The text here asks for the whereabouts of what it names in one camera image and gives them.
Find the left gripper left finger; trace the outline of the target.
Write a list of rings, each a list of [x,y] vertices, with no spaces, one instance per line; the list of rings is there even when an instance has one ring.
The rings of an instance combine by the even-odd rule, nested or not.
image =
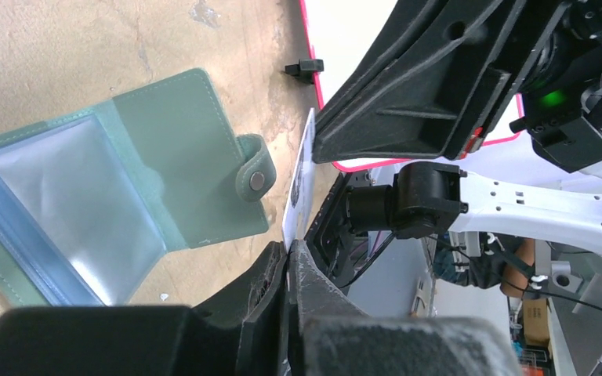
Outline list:
[[[0,375],[276,375],[285,247],[194,307],[38,306],[0,316]]]

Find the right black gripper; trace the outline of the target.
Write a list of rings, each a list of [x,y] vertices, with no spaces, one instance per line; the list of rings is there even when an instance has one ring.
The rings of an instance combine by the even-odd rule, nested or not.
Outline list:
[[[533,151],[566,172],[602,161],[602,1],[574,1],[522,85]]]

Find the green card holder wallet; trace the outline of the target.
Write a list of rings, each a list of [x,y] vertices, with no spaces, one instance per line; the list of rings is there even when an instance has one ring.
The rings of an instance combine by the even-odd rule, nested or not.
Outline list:
[[[165,254],[265,233],[276,170],[194,68],[0,134],[0,290],[125,304]]]

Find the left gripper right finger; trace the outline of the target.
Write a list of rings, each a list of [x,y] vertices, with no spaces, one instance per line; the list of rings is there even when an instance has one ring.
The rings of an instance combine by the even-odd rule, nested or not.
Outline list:
[[[288,264],[293,375],[520,375],[510,341],[476,317],[391,319],[357,308],[316,266],[306,242]]]

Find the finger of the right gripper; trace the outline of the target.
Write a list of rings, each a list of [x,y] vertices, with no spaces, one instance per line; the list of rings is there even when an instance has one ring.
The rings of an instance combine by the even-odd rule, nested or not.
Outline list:
[[[526,1],[399,1],[326,112],[484,111],[487,82]]]
[[[317,118],[317,163],[446,157],[521,93],[568,1],[399,1]]]

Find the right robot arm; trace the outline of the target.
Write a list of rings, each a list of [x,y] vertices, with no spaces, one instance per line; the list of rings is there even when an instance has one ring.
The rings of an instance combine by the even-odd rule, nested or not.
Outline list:
[[[510,100],[510,128],[563,172],[602,179],[602,1],[398,1],[321,110],[317,163],[405,158],[389,186],[338,195],[354,232],[505,233],[602,256],[602,193],[462,170]]]

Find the white VIP card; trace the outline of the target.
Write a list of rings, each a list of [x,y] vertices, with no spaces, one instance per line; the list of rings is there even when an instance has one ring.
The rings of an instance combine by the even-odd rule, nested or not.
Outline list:
[[[294,240],[300,240],[304,237],[310,220],[314,199],[316,166],[312,160],[315,132],[315,109],[311,108],[303,127],[302,139],[282,219],[282,235],[287,252],[291,251]]]

